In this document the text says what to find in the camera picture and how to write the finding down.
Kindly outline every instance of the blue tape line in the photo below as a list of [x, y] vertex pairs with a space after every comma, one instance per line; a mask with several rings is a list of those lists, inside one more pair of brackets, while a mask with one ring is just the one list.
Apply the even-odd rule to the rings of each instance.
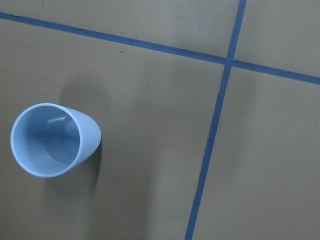
[[259, 73], [270, 74], [270, 75], [275, 75], [275, 76], [284, 77], [288, 79], [299, 80], [306, 83], [320, 85], [320, 77], [316, 77], [316, 76], [310, 76], [306, 74], [286, 71], [286, 70], [282, 70], [274, 67], [262, 66], [262, 65], [253, 64], [253, 63], [244, 62], [244, 61], [238, 61], [238, 60], [234, 60], [232, 63], [232, 66], [235, 68], [246, 69], [246, 70], [251, 70]]
[[209, 163], [210, 163], [210, 159], [211, 159], [211, 154], [212, 154], [212, 150], [214, 147], [215, 138], [216, 138], [216, 134], [217, 134], [217, 130], [218, 130], [222, 106], [223, 106], [223, 102], [224, 102], [224, 98], [225, 98], [225, 94], [226, 94], [226, 90], [227, 90], [227, 85], [228, 85], [230, 72], [231, 72], [231, 68], [232, 68], [232, 63], [233, 63], [236, 48], [237, 48], [241, 24], [242, 24], [244, 14], [245, 14], [246, 3], [247, 3], [247, 0], [240, 0], [239, 6], [237, 9], [234, 27], [233, 27], [233, 31], [232, 31], [232, 36], [231, 36], [231, 40], [229, 43], [227, 59], [226, 59], [226, 63], [225, 63], [224, 69], [223, 69], [223, 73], [222, 73], [221, 90], [218, 93], [215, 107], [214, 107], [213, 117], [212, 117], [210, 131], [209, 131], [209, 138], [208, 138], [208, 141], [207, 141], [206, 147], [205, 147], [205, 152], [204, 152], [204, 156], [203, 156], [203, 160], [202, 160], [200, 175], [199, 175], [199, 179], [198, 179], [198, 186], [197, 186], [195, 197], [193, 199], [190, 218], [189, 218], [188, 226], [187, 226], [186, 233], [185, 233], [185, 240], [192, 240], [193, 235], [194, 235], [196, 221], [197, 221], [198, 212], [199, 212], [200, 203], [201, 203], [201, 198], [202, 198], [202, 194], [204, 191], [206, 177], [207, 177], [208, 168], [209, 168]]
[[115, 43], [130, 45], [130, 46], [134, 46], [134, 47], [140, 47], [140, 48], [144, 48], [144, 49], [150, 49], [150, 50], [163, 52], [163, 53], [167, 53], [167, 54], [179, 55], [179, 56], [183, 56], [183, 57], [187, 57], [187, 58], [203, 60], [206, 62], [211, 62], [211, 63], [216, 63], [216, 64], [224, 65], [226, 62], [226, 59], [224, 57], [220, 57], [220, 56], [214, 56], [214, 55], [205, 54], [205, 53], [201, 53], [201, 52], [185, 50], [185, 49], [172, 47], [172, 46], [165, 46], [165, 45], [152, 43], [152, 42], [148, 42], [148, 41], [142, 41], [142, 40], [137, 40], [137, 39], [133, 39], [133, 38], [112, 35], [109, 33], [102, 33], [102, 32], [98, 32], [98, 31], [80, 29], [80, 28], [76, 28], [73, 26], [54, 23], [54, 22], [50, 22], [50, 21], [38, 20], [38, 19], [25, 17], [25, 16], [15, 16], [15, 15], [7, 14], [4, 12], [0, 12], [0, 19], [8, 19], [8, 20], [12, 20], [12, 21], [15, 21], [18, 23], [39, 26], [39, 27], [43, 27], [43, 28], [47, 28], [47, 29], [59, 30], [59, 31], [67, 32], [67, 33], [78, 34], [78, 35], [87, 36], [87, 37], [91, 37], [91, 38], [95, 38], [95, 39], [107, 40], [107, 41], [111, 41], [111, 42], [115, 42]]

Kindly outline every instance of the light blue plastic cup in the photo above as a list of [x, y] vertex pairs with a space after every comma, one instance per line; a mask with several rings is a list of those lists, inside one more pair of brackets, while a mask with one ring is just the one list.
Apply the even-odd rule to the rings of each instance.
[[11, 131], [11, 149], [28, 173], [50, 178], [86, 160], [99, 146], [101, 131], [88, 115], [53, 103], [24, 110]]

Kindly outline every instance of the floor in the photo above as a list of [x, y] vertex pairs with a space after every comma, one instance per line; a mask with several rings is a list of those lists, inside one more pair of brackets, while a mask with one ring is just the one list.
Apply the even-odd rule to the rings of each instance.
[[[0, 239], [320, 235], [318, 0], [3, 0]], [[10, 133], [37, 103], [102, 142], [38, 178]]]

